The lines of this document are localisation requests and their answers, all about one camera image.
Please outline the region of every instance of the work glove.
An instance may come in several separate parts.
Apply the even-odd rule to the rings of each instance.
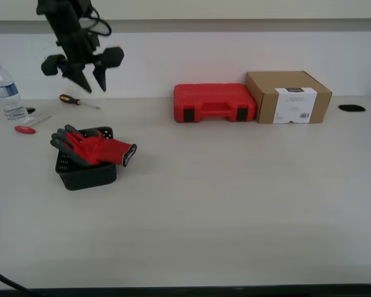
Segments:
[[[66,125],[52,134],[51,145],[69,156],[81,166],[90,167],[102,163],[115,163],[126,167],[137,146],[116,139],[105,139],[97,129],[89,129],[86,136],[73,126]]]

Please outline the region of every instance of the red-handled tool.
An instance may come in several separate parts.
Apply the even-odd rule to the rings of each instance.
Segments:
[[[34,130],[32,127],[34,125],[37,125],[41,122],[45,122],[47,119],[49,119],[51,116],[47,116],[46,118],[44,119],[41,119],[39,120],[38,122],[35,122],[33,125],[27,127],[27,126],[16,126],[15,127],[15,131],[19,132],[19,133],[23,133],[23,134],[35,134],[36,133],[36,130]]]
[[[62,102],[67,103],[67,104],[81,105],[81,100],[80,99],[75,99],[75,98],[71,97],[70,95],[62,94],[62,95],[59,96],[59,99]],[[82,104],[86,105],[86,106],[89,106],[90,108],[100,110],[99,106],[91,105],[91,104],[88,104],[88,103],[85,103],[85,102],[83,102]]]

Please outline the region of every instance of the red plastic case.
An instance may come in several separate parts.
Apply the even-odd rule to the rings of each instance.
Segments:
[[[174,88],[174,119],[179,123],[197,123],[204,117],[252,121],[256,110],[255,101],[243,84],[177,85]]]

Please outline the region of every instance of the cardboard box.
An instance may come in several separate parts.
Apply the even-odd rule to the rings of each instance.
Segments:
[[[305,71],[248,72],[260,124],[321,123],[333,93]]]

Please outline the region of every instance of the water bottle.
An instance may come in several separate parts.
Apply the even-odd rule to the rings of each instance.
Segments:
[[[18,89],[11,75],[0,65],[0,102],[4,108],[4,114],[13,126],[23,125],[30,118],[26,108],[22,105]]]

